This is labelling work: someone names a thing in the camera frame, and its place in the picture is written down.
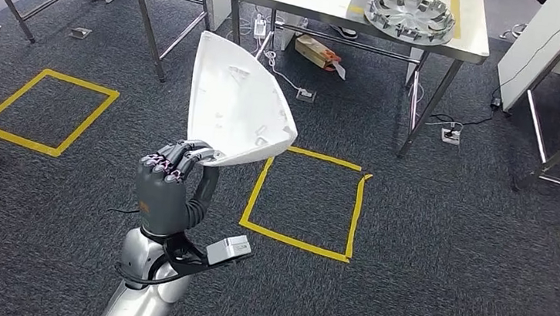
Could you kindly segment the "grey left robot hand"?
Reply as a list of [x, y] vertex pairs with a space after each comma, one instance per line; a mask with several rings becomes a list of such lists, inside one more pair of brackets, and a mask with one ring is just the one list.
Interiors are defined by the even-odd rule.
[[187, 196], [186, 182], [199, 162], [215, 159], [215, 151], [202, 140], [179, 140], [140, 158], [135, 182], [143, 229], [165, 237], [189, 230], [204, 219], [219, 168], [202, 168], [192, 197]]

